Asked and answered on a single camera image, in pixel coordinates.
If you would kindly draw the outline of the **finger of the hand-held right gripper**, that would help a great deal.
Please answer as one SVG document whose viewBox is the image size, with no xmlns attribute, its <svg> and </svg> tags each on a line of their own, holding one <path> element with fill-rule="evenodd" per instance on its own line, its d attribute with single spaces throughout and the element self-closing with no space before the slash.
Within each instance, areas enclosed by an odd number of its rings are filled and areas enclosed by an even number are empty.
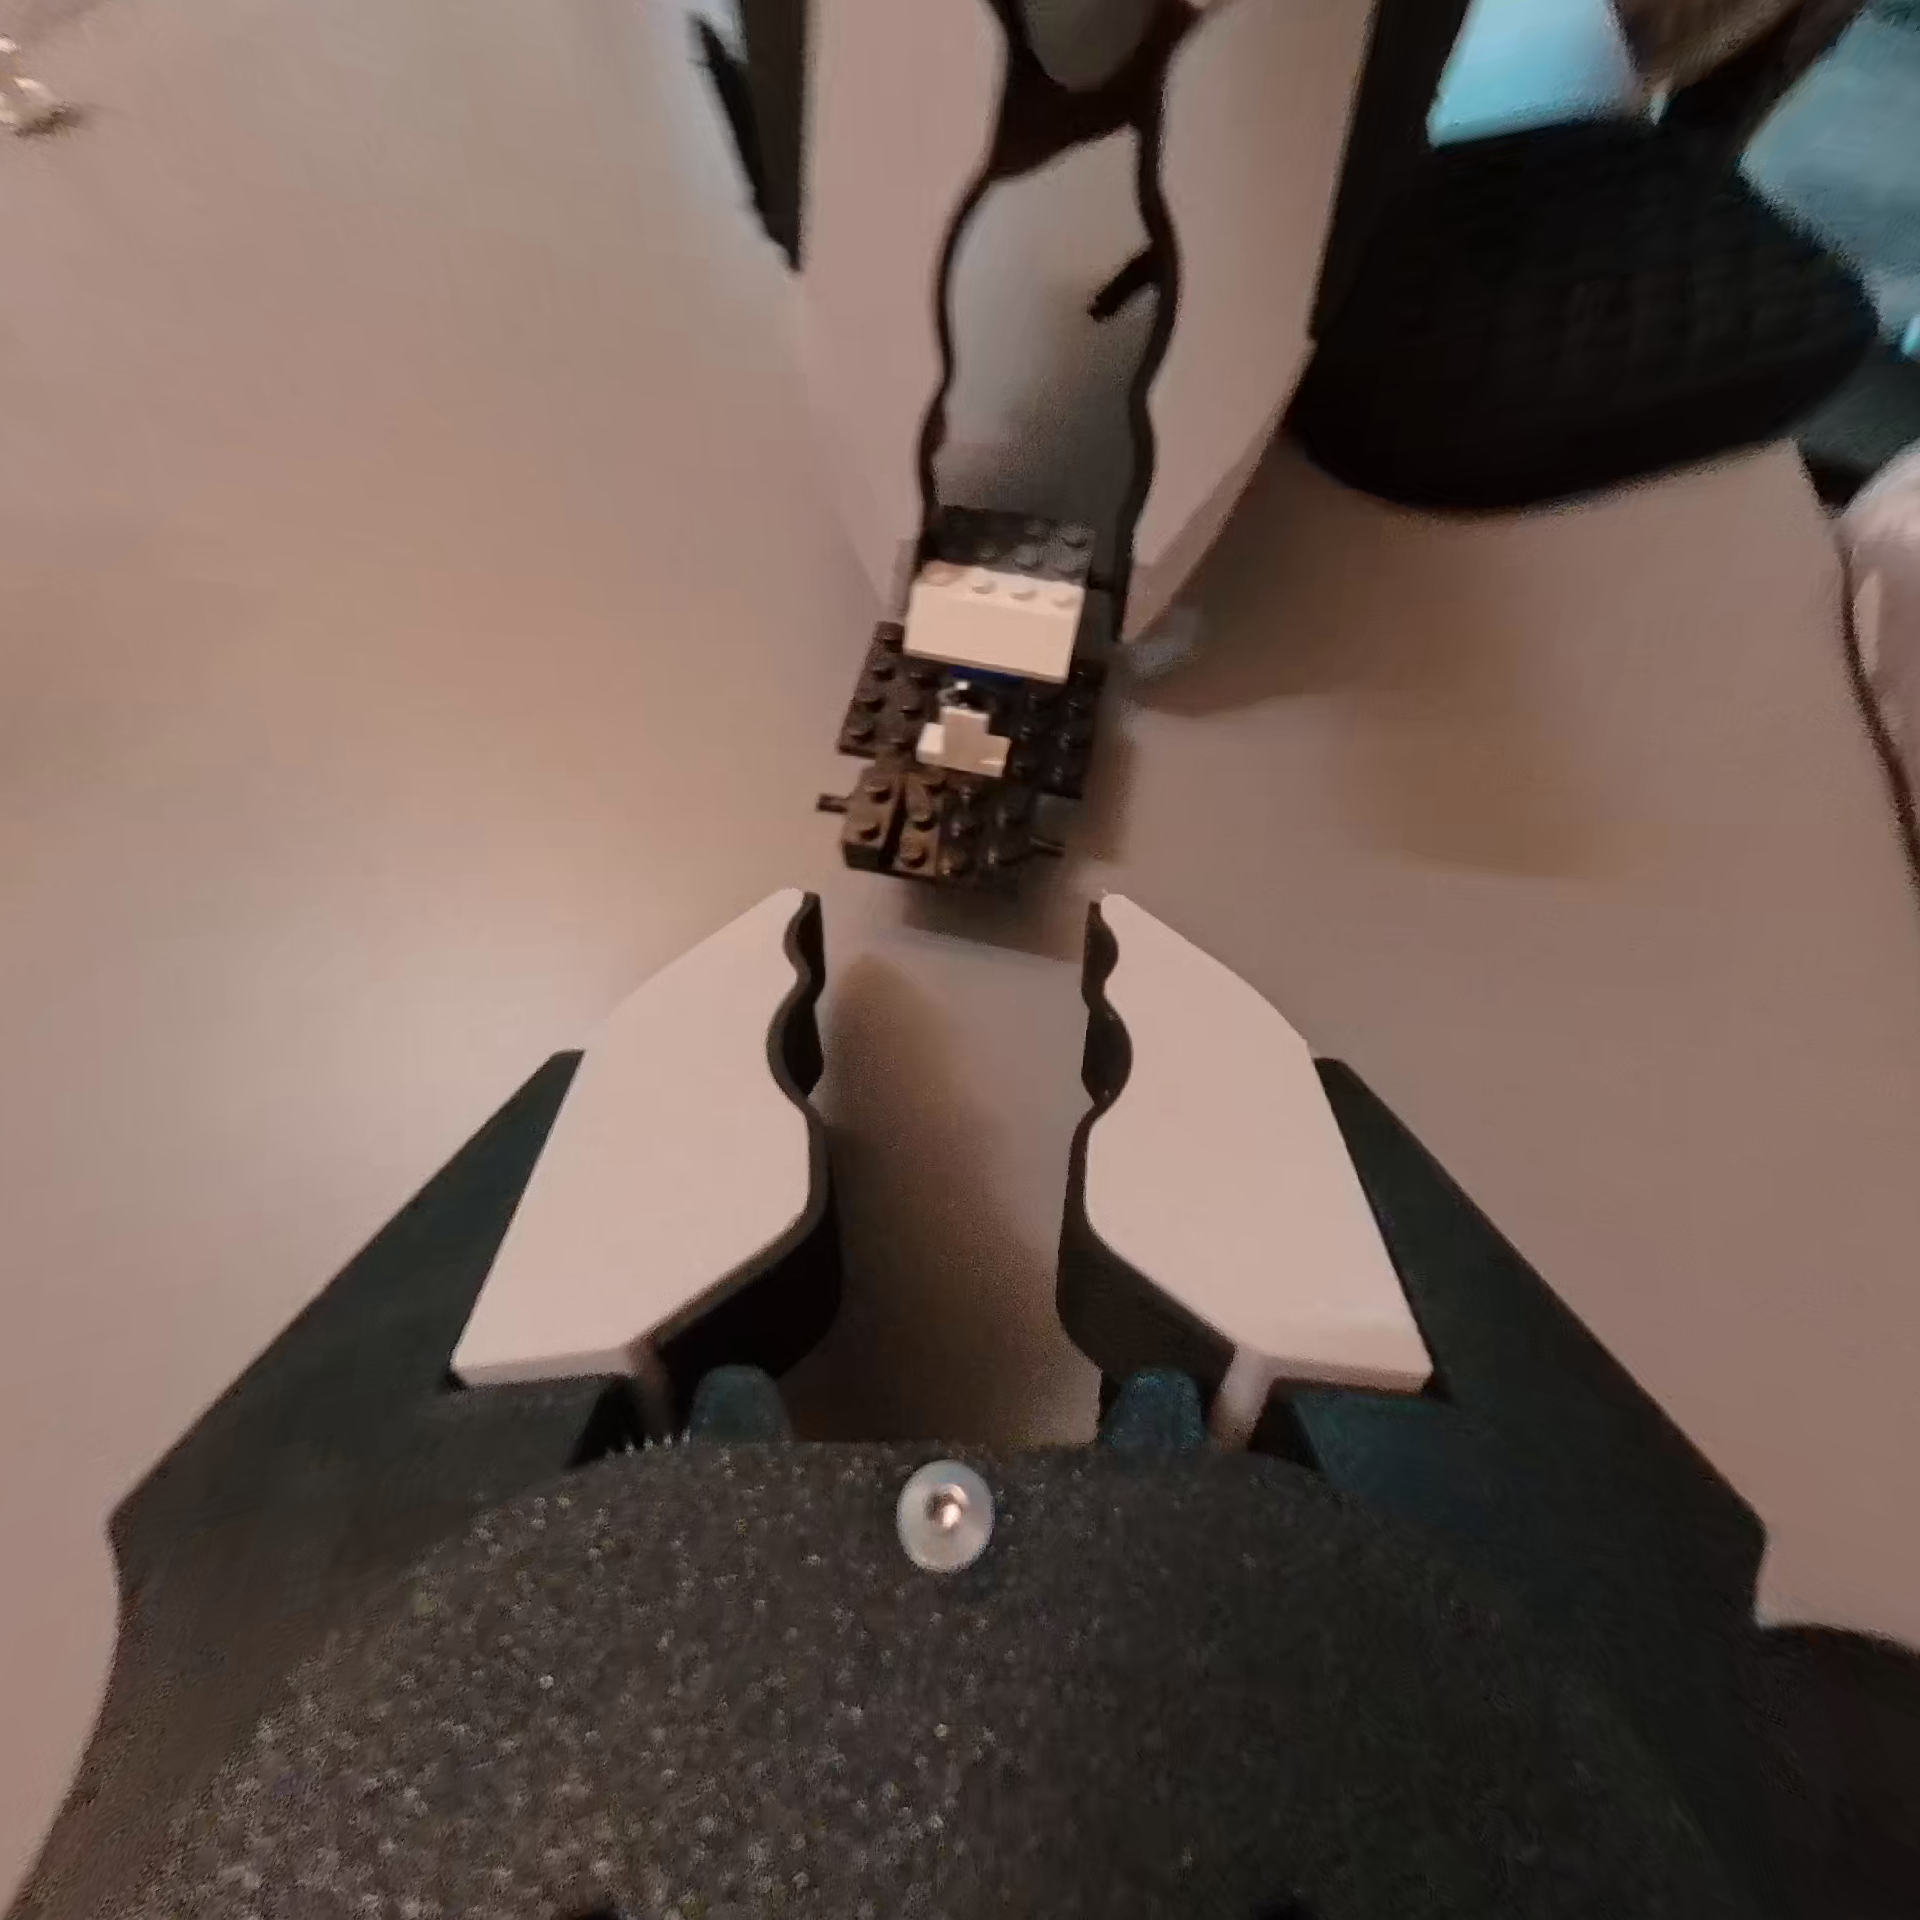
<svg viewBox="0 0 1920 1920">
<path fill-rule="evenodd" d="M 811 2 L 800 141 L 800 369 L 829 503 L 871 589 L 904 589 L 921 436 L 944 388 L 948 243 L 997 134 L 991 2 Z"/>
<path fill-rule="evenodd" d="M 1127 2 L 1166 342 L 1143 354 L 1147 494 L 1125 647 L 1182 647 L 1198 571 L 1309 361 L 1374 2 Z"/>
</svg>

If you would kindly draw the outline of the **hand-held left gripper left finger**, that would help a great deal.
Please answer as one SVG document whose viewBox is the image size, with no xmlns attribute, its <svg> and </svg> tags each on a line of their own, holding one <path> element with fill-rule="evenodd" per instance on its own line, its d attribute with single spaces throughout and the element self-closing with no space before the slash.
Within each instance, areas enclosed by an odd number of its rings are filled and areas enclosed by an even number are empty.
<svg viewBox="0 0 1920 1920">
<path fill-rule="evenodd" d="M 593 1029 L 453 1341 L 467 1388 L 782 1376 L 838 1307 L 823 901 L 782 888 Z"/>
</svg>

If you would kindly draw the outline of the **black and white lego car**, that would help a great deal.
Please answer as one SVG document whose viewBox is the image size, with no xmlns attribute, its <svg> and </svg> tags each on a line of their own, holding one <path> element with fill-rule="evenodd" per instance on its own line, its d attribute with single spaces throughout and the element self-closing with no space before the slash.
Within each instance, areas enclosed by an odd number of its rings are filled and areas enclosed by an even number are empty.
<svg viewBox="0 0 1920 1920">
<path fill-rule="evenodd" d="M 1092 780 L 1114 623 L 1092 526 L 938 510 L 835 732 L 855 778 L 823 795 L 820 812 L 835 820 L 842 867 L 944 893 L 1014 893 L 1040 860 L 1060 860 Z M 1014 741 L 1003 780 L 917 765 L 917 732 L 942 703 L 992 710 Z"/>
</svg>

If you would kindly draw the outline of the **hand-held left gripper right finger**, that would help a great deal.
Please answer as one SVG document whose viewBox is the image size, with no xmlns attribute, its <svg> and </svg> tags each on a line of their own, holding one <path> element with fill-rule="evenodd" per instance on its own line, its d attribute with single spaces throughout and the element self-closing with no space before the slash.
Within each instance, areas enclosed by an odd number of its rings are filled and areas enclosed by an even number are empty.
<svg viewBox="0 0 1920 1920">
<path fill-rule="evenodd" d="M 1187 1379 L 1202 1424 L 1425 1397 L 1436 1363 L 1299 1029 L 1117 893 L 1088 911 L 1082 997 L 1055 1307 L 1101 1414 L 1147 1376 Z"/>
</svg>

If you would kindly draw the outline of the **black chair seat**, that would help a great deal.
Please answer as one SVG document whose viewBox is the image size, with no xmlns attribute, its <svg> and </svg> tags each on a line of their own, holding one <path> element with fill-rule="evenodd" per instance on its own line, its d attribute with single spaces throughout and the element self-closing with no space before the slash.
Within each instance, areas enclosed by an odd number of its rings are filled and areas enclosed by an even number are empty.
<svg viewBox="0 0 1920 1920">
<path fill-rule="evenodd" d="M 1317 325 L 1287 436 L 1415 510 L 1509 512 L 1786 437 L 1878 340 L 1844 255 L 1646 125 L 1439 147 Z"/>
</svg>

